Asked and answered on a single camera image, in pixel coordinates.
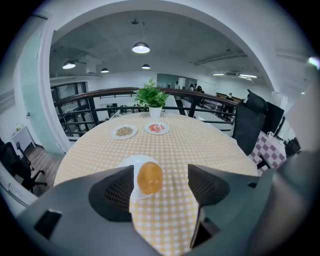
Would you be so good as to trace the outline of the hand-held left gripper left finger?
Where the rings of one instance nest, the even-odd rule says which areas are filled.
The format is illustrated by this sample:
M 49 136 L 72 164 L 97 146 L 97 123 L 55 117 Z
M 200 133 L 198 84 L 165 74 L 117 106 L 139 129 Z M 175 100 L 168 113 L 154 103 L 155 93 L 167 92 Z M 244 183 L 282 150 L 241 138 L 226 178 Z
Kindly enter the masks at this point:
M 125 166 L 62 182 L 17 218 L 47 256 L 156 256 L 130 213 L 134 168 Z

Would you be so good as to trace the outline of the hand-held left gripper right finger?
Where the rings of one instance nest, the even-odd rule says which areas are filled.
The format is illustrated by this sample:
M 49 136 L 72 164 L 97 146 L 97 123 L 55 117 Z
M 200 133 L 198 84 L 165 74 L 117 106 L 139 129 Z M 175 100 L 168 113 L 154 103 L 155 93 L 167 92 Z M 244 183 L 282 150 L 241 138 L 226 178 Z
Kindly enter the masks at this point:
M 188 165 L 188 186 L 198 203 L 193 252 L 247 252 L 268 201 L 273 170 L 262 176 Z

